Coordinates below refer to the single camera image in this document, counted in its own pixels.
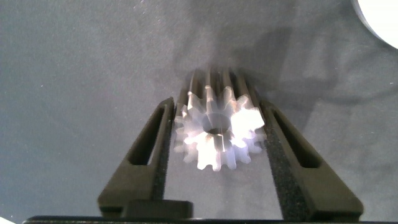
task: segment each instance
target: white object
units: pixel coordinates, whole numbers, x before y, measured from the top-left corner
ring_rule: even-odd
[[[353,0],[365,26],[379,39],[398,49],[398,1]]]

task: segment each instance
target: center hole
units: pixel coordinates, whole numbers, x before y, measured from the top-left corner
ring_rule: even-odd
[[[221,113],[210,113],[202,121],[203,130],[209,134],[225,134],[231,121]]]

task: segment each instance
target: metal gear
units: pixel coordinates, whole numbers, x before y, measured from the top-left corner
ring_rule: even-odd
[[[211,85],[205,86],[204,99],[189,91],[180,114],[175,117],[176,142],[180,144],[174,149],[185,152],[185,162],[197,159],[198,169],[212,165],[219,171],[223,164],[235,169],[236,161],[251,162],[249,152],[262,151],[255,145],[266,138],[261,112],[249,96],[236,99],[231,85],[224,88],[220,99]]]

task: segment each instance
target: gray background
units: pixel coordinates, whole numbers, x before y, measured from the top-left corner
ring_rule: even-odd
[[[0,216],[99,215],[96,198],[161,100],[196,68],[249,71],[362,200],[398,220],[398,50],[349,1],[0,1]],[[203,218],[280,218],[266,153],[165,197]]]

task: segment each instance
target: gear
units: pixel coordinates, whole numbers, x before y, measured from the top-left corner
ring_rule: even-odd
[[[198,160],[198,169],[212,165],[219,171],[223,164],[236,168],[236,161],[249,163],[249,152],[259,153],[255,145],[266,138],[264,120],[247,95],[235,98],[230,86],[218,100],[213,89],[205,87],[206,97],[199,99],[188,92],[188,103],[181,116],[175,117],[177,152],[185,152],[185,162]]]

